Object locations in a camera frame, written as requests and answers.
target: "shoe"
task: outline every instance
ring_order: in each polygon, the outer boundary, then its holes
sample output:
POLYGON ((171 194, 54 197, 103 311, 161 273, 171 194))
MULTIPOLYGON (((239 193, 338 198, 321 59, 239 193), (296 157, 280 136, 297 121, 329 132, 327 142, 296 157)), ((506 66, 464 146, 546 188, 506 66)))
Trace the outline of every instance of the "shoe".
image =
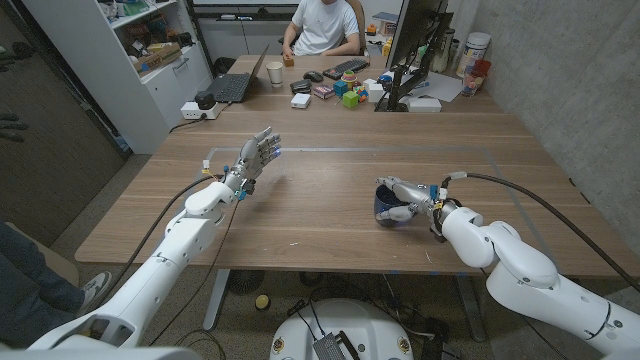
POLYGON ((82 287, 82 291, 84 292, 84 302, 82 303, 80 310, 76 313, 76 316, 80 317, 84 315, 85 312, 87 312, 87 309, 89 309, 89 307, 93 305, 93 303, 95 303, 102 294, 104 294, 110 282, 111 273, 105 271, 96 275, 96 277, 86 283, 82 287))

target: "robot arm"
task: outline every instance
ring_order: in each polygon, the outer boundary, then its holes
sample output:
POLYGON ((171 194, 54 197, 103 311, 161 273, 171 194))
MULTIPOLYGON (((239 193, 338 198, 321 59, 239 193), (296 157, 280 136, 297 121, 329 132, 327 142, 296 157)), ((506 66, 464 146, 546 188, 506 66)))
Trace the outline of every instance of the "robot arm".
POLYGON ((103 306, 42 336, 30 350, 129 348, 138 345, 149 322, 189 262, 214 239, 223 208, 253 193, 255 179, 279 156, 271 128, 248 140, 223 182, 189 196, 185 209, 165 229, 165 238, 144 264, 103 306), (79 334, 98 333, 99 336, 79 334))
POLYGON ((482 215, 447 201, 446 189, 436 199, 427 197, 435 191, 424 185, 396 177, 377 182, 409 203, 377 217, 404 221, 407 212, 426 214, 431 229, 451 243, 466 265, 484 268, 497 260, 487 289, 504 307, 566 330, 607 355, 640 349, 640 316, 559 275, 553 262, 523 242, 509 224, 496 221, 483 226, 482 215))

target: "laptop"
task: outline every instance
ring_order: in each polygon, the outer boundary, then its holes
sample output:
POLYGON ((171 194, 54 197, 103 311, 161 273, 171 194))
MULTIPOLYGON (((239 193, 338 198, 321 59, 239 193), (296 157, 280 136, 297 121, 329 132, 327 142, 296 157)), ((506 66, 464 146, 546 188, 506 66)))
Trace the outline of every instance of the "laptop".
POLYGON ((206 102, 204 99, 209 94, 213 94, 215 102, 242 102, 247 93, 247 88, 256 78, 258 71, 260 71, 262 61, 264 60, 264 56, 267 54, 268 49, 269 45, 267 45, 262 52, 262 55, 260 55, 260 59, 258 59, 258 62, 253 67, 253 72, 251 74, 223 74, 218 76, 213 79, 213 82, 207 90, 201 91, 196 95, 196 102, 206 102))

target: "man's hand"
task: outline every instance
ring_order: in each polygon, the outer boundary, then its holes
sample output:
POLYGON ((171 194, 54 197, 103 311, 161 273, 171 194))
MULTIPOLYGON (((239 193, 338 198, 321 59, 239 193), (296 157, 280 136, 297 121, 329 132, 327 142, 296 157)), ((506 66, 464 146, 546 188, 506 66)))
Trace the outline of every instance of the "man's hand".
POLYGON ((288 45, 282 45, 282 55, 294 56, 293 50, 288 45))

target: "power strip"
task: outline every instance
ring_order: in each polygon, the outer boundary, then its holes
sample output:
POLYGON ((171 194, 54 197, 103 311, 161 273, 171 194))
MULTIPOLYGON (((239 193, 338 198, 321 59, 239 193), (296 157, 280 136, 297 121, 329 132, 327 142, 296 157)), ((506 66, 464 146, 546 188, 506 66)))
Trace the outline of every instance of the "power strip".
POLYGON ((198 103, 189 101, 184 104, 180 111, 182 111, 182 116, 187 120, 198 120, 202 114, 207 115, 205 119, 214 120, 226 107, 226 103, 216 103, 211 109, 201 110, 198 107, 198 103))

